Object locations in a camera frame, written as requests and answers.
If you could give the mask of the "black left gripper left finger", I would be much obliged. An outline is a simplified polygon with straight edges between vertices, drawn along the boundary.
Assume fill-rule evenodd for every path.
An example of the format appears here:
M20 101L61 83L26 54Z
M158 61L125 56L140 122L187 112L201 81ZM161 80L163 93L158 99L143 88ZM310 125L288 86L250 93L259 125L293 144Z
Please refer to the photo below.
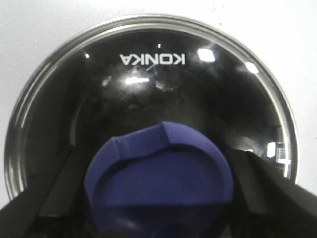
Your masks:
M74 147L62 152L40 177L1 209L0 236L24 238L38 217L68 217L83 177L83 149Z

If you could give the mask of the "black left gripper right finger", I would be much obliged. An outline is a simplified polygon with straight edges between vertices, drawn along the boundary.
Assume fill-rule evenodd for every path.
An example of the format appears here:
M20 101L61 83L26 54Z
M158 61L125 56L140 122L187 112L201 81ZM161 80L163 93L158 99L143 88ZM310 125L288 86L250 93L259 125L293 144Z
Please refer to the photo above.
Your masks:
M317 197L252 152L225 152L234 176L233 238L315 238Z

